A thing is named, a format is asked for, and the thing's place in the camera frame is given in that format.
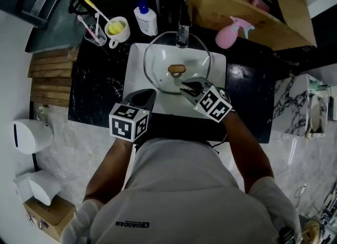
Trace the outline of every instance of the white sink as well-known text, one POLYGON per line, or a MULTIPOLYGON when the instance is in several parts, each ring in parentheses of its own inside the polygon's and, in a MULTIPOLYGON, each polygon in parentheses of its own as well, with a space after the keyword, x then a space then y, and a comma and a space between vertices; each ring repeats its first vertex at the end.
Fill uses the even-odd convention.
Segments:
MULTIPOLYGON (((144 52, 148 44, 135 43, 130 48, 127 61, 123 99, 132 92, 141 89, 155 89, 156 102, 152 112, 177 116, 207 118, 196 112, 193 105, 182 95, 165 94, 156 89, 146 78, 143 69, 144 52)), ((210 53, 212 65, 208 80, 216 87, 225 87, 226 57, 219 53, 210 53)), ((153 44, 146 53, 146 72, 157 85, 171 92, 179 92, 173 84, 173 77, 168 73, 168 66, 184 64, 186 72, 181 80, 192 77, 205 77, 209 57, 206 51, 176 46, 153 44)))

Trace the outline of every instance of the black marble countertop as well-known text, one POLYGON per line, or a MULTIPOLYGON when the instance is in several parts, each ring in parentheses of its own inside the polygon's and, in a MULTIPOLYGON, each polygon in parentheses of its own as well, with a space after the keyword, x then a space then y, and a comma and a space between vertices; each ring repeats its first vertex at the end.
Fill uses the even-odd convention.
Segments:
MULTIPOLYGON (((82 40, 77 62, 73 68, 73 84, 68 119, 90 125, 108 127, 108 115, 116 102, 122 100, 123 84, 130 46, 149 43, 154 37, 142 34, 134 19, 130 22, 131 36, 115 49, 96 47, 82 40)), ((175 27, 160 28, 160 32, 175 27)), ((226 92, 232 105, 260 143, 268 143, 274 104, 274 69, 272 50, 238 38, 228 50, 215 44, 216 32, 192 27, 209 51, 225 55, 226 92)), ((222 124, 208 119, 156 114, 151 119, 158 137, 222 141, 226 131, 222 124)))

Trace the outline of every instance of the yellow sponge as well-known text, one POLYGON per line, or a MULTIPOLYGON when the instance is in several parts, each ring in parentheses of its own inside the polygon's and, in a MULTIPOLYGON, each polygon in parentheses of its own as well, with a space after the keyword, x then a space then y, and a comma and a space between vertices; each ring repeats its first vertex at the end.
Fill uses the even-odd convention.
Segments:
POLYGON ((113 22, 112 24, 109 25, 109 32, 112 35, 117 35, 121 31, 123 31, 124 26, 121 23, 118 22, 113 22))

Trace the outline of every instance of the pink toothbrush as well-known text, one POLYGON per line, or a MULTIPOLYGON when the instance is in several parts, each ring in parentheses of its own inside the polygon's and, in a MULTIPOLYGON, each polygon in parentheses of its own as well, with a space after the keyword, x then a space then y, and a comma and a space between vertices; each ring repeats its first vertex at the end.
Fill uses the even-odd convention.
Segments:
POLYGON ((90 28, 88 27, 88 25, 84 22, 83 18, 78 15, 77 19, 78 19, 79 22, 83 23, 83 25, 88 30, 89 34, 93 37, 93 39, 95 39, 95 41, 100 44, 100 41, 98 40, 97 36, 94 34, 93 31, 90 30, 90 28))

